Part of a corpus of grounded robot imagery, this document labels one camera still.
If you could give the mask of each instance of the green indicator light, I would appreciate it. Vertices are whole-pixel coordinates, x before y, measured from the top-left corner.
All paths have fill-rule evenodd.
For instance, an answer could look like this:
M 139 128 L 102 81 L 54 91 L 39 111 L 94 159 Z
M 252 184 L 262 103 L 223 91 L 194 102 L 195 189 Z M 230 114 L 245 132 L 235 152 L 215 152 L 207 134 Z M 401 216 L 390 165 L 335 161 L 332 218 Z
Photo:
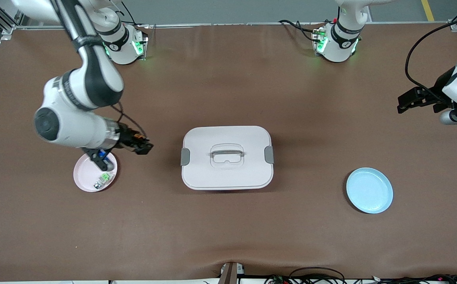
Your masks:
M 326 43 L 328 43 L 328 38 L 325 36 L 319 43 L 318 43 L 318 52 L 323 52 L 325 50 Z
M 109 54 L 109 51 L 107 50 L 106 44 L 105 44 L 105 43 L 102 43 L 102 46 L 103 46 L 104 49 L 106 50 L 107 56 L 111 57 L 110 54 Z
M 353 44 L 353 49 L 351 50 L 351 53 L 353 54 L 353 52 L 355 52 L 355 49 L 356 49 L 356 44 L 358 43 L 358 39 L 355 41 L 355 43 Z
M 107 174 L 107 173 L 103 173 L 103 174 L 101 175 L 101 178 L 102 178 L 104 181 L 108 181 L 108 180 L 110 180 L 111 176 L 110 176 L 109 174 Z
M 138 55 L 141 55 L 143 53 L 142 44 L 140 44 L 139 42 L 135 42 L 135 41 L 133 41 L 132 43 L 134 44 L 135 52 Z

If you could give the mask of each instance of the white plastic container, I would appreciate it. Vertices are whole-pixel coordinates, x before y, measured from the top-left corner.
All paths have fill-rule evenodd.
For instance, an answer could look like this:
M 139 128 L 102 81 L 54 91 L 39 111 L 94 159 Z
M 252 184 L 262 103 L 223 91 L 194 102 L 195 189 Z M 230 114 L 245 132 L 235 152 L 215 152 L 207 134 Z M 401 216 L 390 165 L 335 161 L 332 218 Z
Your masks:
M 181 151 L 182 177 L 191 189 L 260 189 L 274 175 L 269 133 L 260 126 L 194 128 Z

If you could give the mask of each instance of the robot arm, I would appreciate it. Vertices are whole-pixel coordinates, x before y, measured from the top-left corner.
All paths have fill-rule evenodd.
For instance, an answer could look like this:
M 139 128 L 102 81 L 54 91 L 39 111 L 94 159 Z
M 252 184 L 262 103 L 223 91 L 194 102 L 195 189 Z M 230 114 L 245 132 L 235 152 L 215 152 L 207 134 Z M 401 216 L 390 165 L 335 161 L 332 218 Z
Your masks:
M 148 140 L 125 124 L 100 117 L 92 110 L 118 103 L 124 83 L 106 56 L 88 14 L 77 0 L 53 0 L 53 8 L 82 58 L 80 68 L 50 79 L 34 123 L 37 133 L 48 142 L 69 147 L 112 149 L 128 146 L 146 154 L 153 147 Z M 105 156 L 91 155 L 100 169 L 112 164 Z
M 60 23 L 59 17 L 50 0 L 12 0 L 14 5 L 30 18 Z M 122 0 L 79 0 L 92 21 L 95 31 L 101 36 L 106 51 L 114 63 L 129 64 L 146 56 L 148 35 L 124 25 L 120 17 L 108 7 Z
M 457 20 L 425 34 L 410 50 L 406 63 L 409 62 L 409 57 L 416 45 L 429 36 L 429 34 L 456 23 Z M 431 88 L 427 88 L 421 83 L 411 79 L 407 73 L 407 68 L 406 75 L 410 81 L 417 85 L 417 87 L 414 87 L 399 96 L 399 105 L 397 106 L 398 113 L 403 113 L 410 108 L 424 107 L 428 105 L 434 105 L 435 113 L 451 108 L 450 111 L 445 111 L 440 115 L 440 121 L 442 124 L 446 125 L 457 124 L 457 63 L 454 67 L 450 68 L 447 72 L 441 75 Z
M 315 51 L 329 61 L 342 62 L 355 52 L 358 36 L 369 15 L 363 10 L 370 5 L 381 5 L 394 0 L 335 0 L 339 5 L 337 22 L 321 27 L 315 35 Z

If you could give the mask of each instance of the brown table mat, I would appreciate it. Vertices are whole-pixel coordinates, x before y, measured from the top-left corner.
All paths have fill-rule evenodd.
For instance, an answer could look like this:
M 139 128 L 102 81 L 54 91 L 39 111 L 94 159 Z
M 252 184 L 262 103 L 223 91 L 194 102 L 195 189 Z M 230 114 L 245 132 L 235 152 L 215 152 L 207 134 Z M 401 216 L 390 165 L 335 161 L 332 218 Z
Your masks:
M 340 64 L 315 58 L 300 31 L 282 26 L 148 30 L 148 59 L 118 70 L 125 111 L 156 146 L 148 156 L 115 151 L 120 176 L 94 194 L 72 180 L 82 151 L 41 141 L 32 123 L 45 82 L 81 60 L 63 31 L 15 31 L 0 46 L 0 281 L 213 277 L 226 261 L 248 274 L 312 265 L 346 277 L 457 273 L 457 126 L 441 125 L 431 107 L 396 110 L 413 86 L 407 52 L 436 26 L 367 25 Z M 457 34 L 434 34 L 411 61 L 431 86 L 457 61 Z M 268 187 L 183 184 L 183 136 L 216 125 L 270 132 Z M 393 185 L 382 214 L 345 198 L 359 167 Z

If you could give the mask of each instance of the light blue plate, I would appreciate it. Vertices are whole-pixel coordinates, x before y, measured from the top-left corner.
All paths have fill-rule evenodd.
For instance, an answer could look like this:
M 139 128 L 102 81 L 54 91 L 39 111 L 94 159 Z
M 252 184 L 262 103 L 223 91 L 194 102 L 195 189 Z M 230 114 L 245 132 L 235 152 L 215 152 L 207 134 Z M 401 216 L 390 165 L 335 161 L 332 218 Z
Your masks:
M 387 210 L 393 200 L 390 181 L 372 168 L 354 170 L 346 182 L 346 192 L 356 208 L 370 214 Z

